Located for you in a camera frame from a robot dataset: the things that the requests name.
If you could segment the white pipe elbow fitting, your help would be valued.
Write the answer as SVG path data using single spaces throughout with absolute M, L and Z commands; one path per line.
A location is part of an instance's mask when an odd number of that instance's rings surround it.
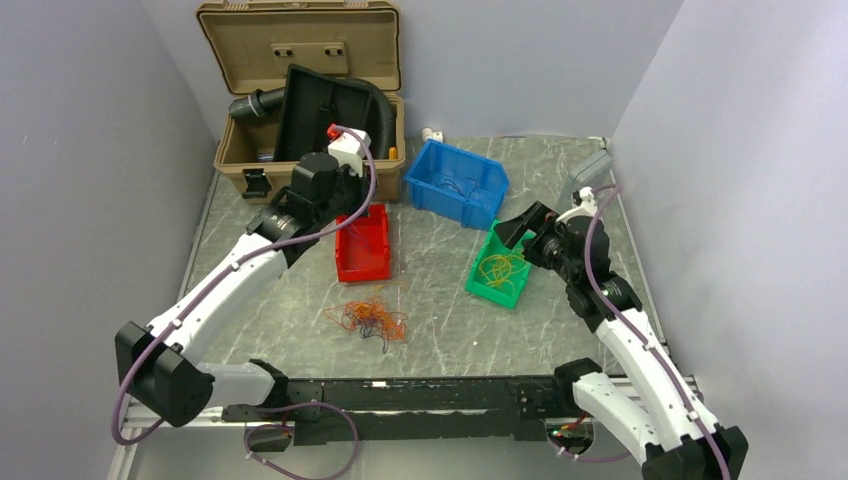
M 434 142 L 443 142 L 444 134 L 442 131 L 433 130 L 429 127 L 423 128 L 421 130 L 421 138 L 423 142 L 434 141 Z

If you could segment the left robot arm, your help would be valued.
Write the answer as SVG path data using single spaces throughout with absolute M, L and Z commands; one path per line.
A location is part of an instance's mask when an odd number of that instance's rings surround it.
M 131 395 L 157 415 L 156 425 L 182 427 L 207 408 L 246 405 L 258 417 L 279 417 L 289 401 L 288 378 L 262 360 L 210 364 L 203 358 L 234 315 L 282 277 L 321 237 L 367 212 L 377 172 L 370 156 L 344 162 L 308 153 L 248 223 L 231 251 L 191 291 L 141 326 L 115 336 L 121 397 Z

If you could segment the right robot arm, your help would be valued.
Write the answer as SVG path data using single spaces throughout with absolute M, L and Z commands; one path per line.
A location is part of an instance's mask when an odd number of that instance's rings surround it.
M 555 369 L 555 409 L 598 420 L 645 479 L 739 478 L 749 449 L 744 433 L 721 424 L 662 348 L 640 298 L 611 267 L 610 238 L 596 207 L 583 203 L 559 214 L 536 202 L 493 232 L 504 247 L 520 247 L 527 262 L 565 282 L 570 308 L 640 398 L 634 402 L 596 362 L 580 359 Z

